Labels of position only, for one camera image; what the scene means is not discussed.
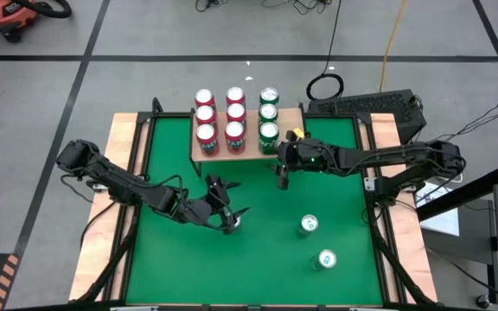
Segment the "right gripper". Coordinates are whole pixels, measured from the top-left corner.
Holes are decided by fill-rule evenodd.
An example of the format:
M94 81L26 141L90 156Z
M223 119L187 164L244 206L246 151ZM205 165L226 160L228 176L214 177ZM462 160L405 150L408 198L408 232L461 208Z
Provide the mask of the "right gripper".
M322 141L306 138L296 141L293 130L286 131L286 141L278 145L278 160L281 166L276 167L277 186L286 190L289 186L289 171L326 171L330 168L330 149Z

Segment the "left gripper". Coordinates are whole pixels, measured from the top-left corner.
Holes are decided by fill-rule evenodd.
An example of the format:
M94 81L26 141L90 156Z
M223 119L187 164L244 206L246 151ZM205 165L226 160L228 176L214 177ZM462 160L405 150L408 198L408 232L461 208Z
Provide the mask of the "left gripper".
M183 187L182 177L178 179L178 205L175 209L175 220L180 223L191 222L195 225L222 231L229 234L235 229L235 223L249 207L234 211L230 206L228 189L239 187L239 182L222 180L218 175L209 174L205 177L207 193L199 199L188 199L188 190Z

